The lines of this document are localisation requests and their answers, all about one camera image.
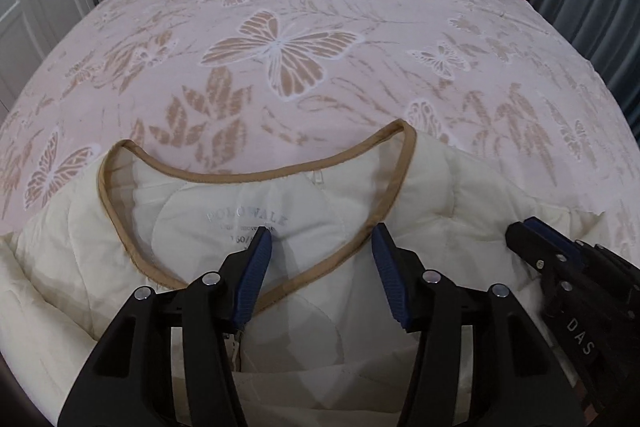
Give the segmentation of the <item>cream quilted jacket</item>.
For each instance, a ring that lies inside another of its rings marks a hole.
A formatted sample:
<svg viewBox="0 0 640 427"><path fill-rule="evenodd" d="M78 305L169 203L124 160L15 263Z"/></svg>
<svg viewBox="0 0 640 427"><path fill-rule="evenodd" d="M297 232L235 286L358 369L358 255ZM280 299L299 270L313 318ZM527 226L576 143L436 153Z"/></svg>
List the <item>cream quilted jacket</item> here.
<svg viewBox="0 0 640 427"><path fill-rule="evenodd" d="M2 237L2 357L57 426L483 425L523 340L515 410L577 424L525 219L608 238L402 120L250 174L122 141Z"/></svg>

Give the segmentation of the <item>pink butterfly bedspread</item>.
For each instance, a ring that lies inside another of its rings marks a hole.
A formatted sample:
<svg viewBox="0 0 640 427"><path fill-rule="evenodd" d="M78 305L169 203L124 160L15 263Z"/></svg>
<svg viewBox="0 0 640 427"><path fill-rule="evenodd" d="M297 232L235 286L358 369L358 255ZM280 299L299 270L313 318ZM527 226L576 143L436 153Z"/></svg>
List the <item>pink butterfly bedspread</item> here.
<svg viewBox="0 0 640 427"><path fill-rule="evenodd" d="M639 149L593 66L525 0L105 0L1 127L1 228L122 139L165 164L256 172L395 119L639 244Z"/></svg>

